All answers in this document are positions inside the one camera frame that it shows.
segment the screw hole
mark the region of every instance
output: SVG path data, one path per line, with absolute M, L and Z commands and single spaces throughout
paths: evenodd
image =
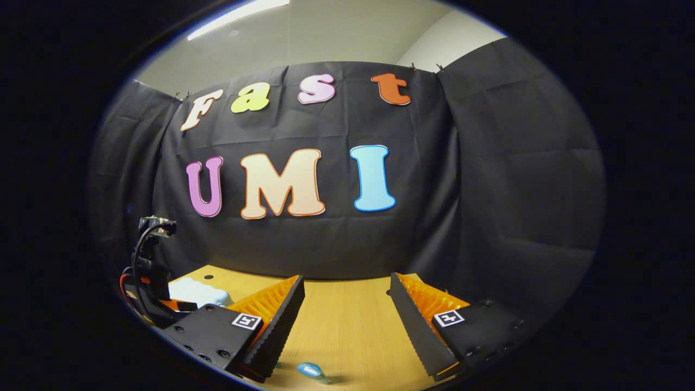
M 468 352 L 466 352 L 466 356 L 470 357 L 470 356 L 476 354 L 476 353 L 479 352 L 479 351 L 480 351 L 480 346 L 476 346 L 476 347 L 474 347 L 474 348 L 472 348 L 472 349 L 469 349 Z

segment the blue object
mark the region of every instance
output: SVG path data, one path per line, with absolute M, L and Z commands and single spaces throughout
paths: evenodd
M 321 383 L 330 384 L 331 379 L 323 374 L 321 368 L 312 362 L 303 362 L 297 366 L 297 371 L 308 378 L 320 381 Z
M 388 154 L 389 149 L 383 145 L 362 145 L 350 150 L 359 171 L 359 198 L 354 202 L 355 209 L 376 212 L 395 205 L 395 198 L 386 188 L 384 158 Z

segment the letter u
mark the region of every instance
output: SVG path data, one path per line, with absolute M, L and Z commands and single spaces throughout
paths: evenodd
M 220 188 L 220 167 L 222 166 L 222 157 L 211 157 L 205 162 L 205 166 L 210 172 L 210 202 L 203 201 L 200 193 L 200 170 L 203 165 L 199 161 L 194 161 L 186 166 L 186 174 L 188 174 L 188 192 L 190 194 L 190 202 L 193 204 L 193 209 L 200 216 L 214 217 L 222 210 L 222 189 Z

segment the wooden table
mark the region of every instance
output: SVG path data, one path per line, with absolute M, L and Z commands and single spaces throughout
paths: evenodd
M 223 289 L 235 302 L 283 280 L 209 265 L 184 277 Z M 435 382 L 425 372 L 386 294 L 390 280 L 305 280 L 306 297 L 280 356 L 281 367 L 264 384 L 249 382 L 269 390 L 406 391 L 449 380 Z M 301 375 L 296 368 L 302 362 L 319 365 L 333 384 Z

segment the light blue letter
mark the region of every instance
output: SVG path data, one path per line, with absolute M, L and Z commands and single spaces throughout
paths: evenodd
M 383 145 L 361 145 L 350 150 L 359 171 L 359 198 L 354 202 L 355 209 L 375 212 L 395 205 L 395 198 L 386 188 L 384 157 L 388 154 L 389 149 Z

